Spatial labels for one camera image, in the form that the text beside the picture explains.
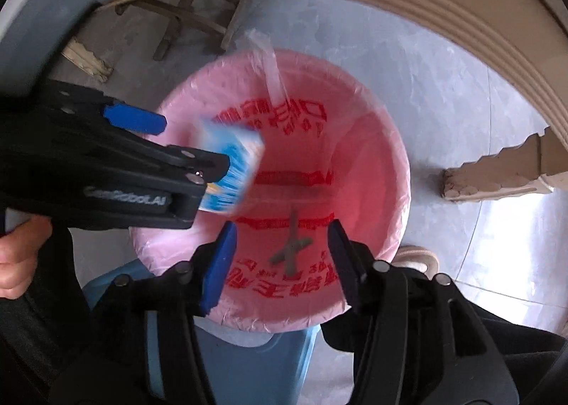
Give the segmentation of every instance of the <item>black pants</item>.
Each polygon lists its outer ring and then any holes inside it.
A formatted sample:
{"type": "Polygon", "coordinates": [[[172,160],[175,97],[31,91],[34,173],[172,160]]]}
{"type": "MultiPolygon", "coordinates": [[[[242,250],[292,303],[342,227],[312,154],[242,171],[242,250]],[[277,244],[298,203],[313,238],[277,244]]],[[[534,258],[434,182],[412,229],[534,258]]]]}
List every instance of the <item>black pants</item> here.
{"type": "MultiPolygon", "coordinates": [[[[504,355],[519,395],[525,397],[558,358],[565,339],[511,324],[473,306],[504,355]]],[[[365,338],[366,327],[354,320],[347,312],[325,323],[326,342],[338,350],[360,350],[354,343],[365,338]]],[[[22,390],[16,387],[21,378],[12,374],[15,369],[24,373],[34,393],[46,397],[52,382],[89,339],[89,308],[75,276],[71,235],[54,226],[52,237],[39,252],[27,292],[16,300],[0,299],[0,401],[27,403],[2,400],[3,382],[22,390]]]]}

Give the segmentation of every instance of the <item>gray tile floor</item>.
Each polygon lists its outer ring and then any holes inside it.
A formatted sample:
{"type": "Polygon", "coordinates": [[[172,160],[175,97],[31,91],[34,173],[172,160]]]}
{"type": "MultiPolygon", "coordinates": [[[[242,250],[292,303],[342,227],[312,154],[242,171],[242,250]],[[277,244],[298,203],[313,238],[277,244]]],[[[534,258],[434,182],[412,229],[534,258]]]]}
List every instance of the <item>gray tile floor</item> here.
{"type": "MultiPolygon", "coordinates": [[[[211,9],[211,0],[200,0],[198,10],[211,9]]],[[[153,62],[165,25],[138,9],[98,13],[79,38],[115,67],[113,76],[100,85],[65,61],[53,76],[154,108],[218,56],[204,34],[184,31],[167,58],[153,62]]],[[[546,126],[508,83],[438,35],[347,0],[253,0],[237,37],[253,27],[276,47],[343,67],[387,107],[412,170],[403,243],[436,252],[441,270],[480,306],[514,323],[560,330],[568,315],[568,192],[459,205],[439,197],[443,168],[518,145],[546,126]]],[[[134,258],[124,231],[73,235],[82,283],[134,258]]],[[[319,339],[300,403],[345,403],[350,362],[319,339]],[[332,377],[324,373],[330,363],[332,377]]]]}

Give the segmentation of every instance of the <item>finger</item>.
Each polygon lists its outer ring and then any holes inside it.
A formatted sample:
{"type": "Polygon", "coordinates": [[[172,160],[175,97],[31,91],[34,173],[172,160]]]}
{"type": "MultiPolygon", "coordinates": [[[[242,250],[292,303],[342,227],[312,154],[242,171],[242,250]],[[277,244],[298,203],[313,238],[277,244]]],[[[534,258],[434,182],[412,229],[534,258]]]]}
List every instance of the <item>finger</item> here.
{"type": "Polygon", "coordinates": [[[0,263],[16,264],[30,259],[37,254],[51,233],[49,218],[32,216],[29,221],[0,238],[0,263]]]}
{"type": "Polygon", "coordinates": [[[33,276],[28,277],[18,286],[10,288],[9,290],[0,289],[0,297],[5,297],[6,299],[18,299],[29,288],[29,284],[32,282],[32,279],[33,276]]]}
{"type": "Polygon", "coordinates": [[[33,277],[38,260],[35,256],[17,264],[0,264],[0,289],[16,288],[29,277],[33,277]]]}

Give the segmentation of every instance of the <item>silver bolt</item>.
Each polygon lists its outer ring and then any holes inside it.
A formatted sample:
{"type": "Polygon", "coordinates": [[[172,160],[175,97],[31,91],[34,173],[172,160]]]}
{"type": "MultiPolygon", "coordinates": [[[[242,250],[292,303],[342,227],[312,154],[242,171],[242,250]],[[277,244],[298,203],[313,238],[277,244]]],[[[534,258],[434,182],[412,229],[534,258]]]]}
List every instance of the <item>silver bolt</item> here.
{"type": "Polygon", "coordinates": [[[434,279],[442,286],[448,286],[450,283],[452,283],[452,279],[449,277],[449,275],[446,274],[436,274],[434,279]]]}
{"type": "Polygon", "coordinates": [[[390,264],[386,261],[375,261],[373,262],[373,269],[377,272],[388,272],[390,270],[390,264]]]}
{"type": "Polygon", "coordinates": [[[113,280],[114,286],[123,287],[127,286],[130,283],[130,275],[128,274],[120,274],[116,276],[113,280]]]}
{"type": "Polygon", "coordinates": [[[198,176],[197,174],[187,173],[185,176],[186,176],[187,179],[192,181],[193,184],[197,184],[197,185],[200,185],[200,186],[205,184],[205,181],[203,180],[203,178],[201,176],[198,176]]]}
{"type": "Polygon", "coordinates": [[[174,269],[178,274],[187,274],[191,271],[191,264],[189,261],[180,261],[175,265],[174,269]]]}

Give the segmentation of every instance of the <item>person's leg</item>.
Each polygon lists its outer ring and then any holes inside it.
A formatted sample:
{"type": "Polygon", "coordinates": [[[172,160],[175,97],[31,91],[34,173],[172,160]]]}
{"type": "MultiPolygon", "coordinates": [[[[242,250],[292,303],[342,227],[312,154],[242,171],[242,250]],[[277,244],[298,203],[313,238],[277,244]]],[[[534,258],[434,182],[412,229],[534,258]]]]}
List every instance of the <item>person's leg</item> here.
{"type": "Polygon", "coordinates": [[[54,225],[26,293],[0,299],[0,336],[36,377],[31,380],[48,389],[89,333],[89,308],[75,275],[71,234],[54,225]]]}

